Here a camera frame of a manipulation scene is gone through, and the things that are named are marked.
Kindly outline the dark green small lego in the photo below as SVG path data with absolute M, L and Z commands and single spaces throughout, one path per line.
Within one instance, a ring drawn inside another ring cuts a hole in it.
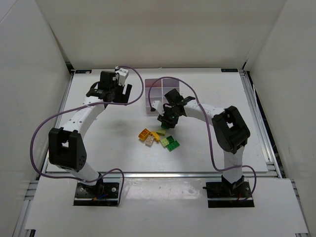
M 166 139 L 167 139 L 169 144 L 174 142 L 174 138 L 172 136 L 168 136 Z

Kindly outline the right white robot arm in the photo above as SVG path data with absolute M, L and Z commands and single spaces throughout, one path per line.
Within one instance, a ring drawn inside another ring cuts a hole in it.
M 218 145 L 224 153 L 224 168 L 219 169 L 211 158 L 215 170 L 222 172 L 222 182 L 230 192 L 243 182 L 242 158 L 250 137 L 250 130 L 235 106 L 226 109 L 201 104 L 193 96 L 184 98 L 173 89 L 165 94 L 167 103 L 153 101 L 151 110 L 159 113 L 158 121 L 165 128 L 174 128 L 179 117 L 185 116 L 206 122 L 207 129 L 213 127 Z

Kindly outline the orange lego brick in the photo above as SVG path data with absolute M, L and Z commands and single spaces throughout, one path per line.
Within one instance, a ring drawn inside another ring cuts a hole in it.
M 138 138 L 143 142 L 143 141 L 145 141 L 148 138 L 150 133 L 151 132 L 148 129 L 145 128 L 139 133 Z

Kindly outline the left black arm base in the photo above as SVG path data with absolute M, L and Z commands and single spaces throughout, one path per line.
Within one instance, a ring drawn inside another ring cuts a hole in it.
M 119 182 L 97 183 L 89 186 L 77 183 L 73 206 L 118 206 Z

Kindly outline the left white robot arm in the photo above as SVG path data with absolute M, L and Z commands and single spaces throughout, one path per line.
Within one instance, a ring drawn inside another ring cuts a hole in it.
M 60 128 L 50 130 L 49 162 L 58 168 L 69 171 L 81 179 L 83 188 L 92 195 L 102 192 L 103 181 L 96 180 L 101 174 L 87 163 L 87 153 L 83 138 L 107 107 L 105 102 L 127 103 L 132 85 L 125 85 L 128 70 L 116 68 L 115 71 L 102 71 L 100 80 L 94 83 L 86 94 L 83 109 L 75 112 Z

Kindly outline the green lego plate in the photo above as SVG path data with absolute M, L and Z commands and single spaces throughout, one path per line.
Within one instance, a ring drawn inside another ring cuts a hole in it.
M 178 148 L 179 146 L 180 146 L 179 142 L 175 140 L 172 143 L 169 143 L 166 147 L 171 152 L 175 150 L 176 148 Z

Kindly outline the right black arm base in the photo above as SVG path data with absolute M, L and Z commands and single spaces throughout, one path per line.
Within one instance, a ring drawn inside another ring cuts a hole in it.
M 249 182 L 243 182 L 234 191 L 222 182 L 206 182 L 208 208 L 252 208 L 255 207 Z

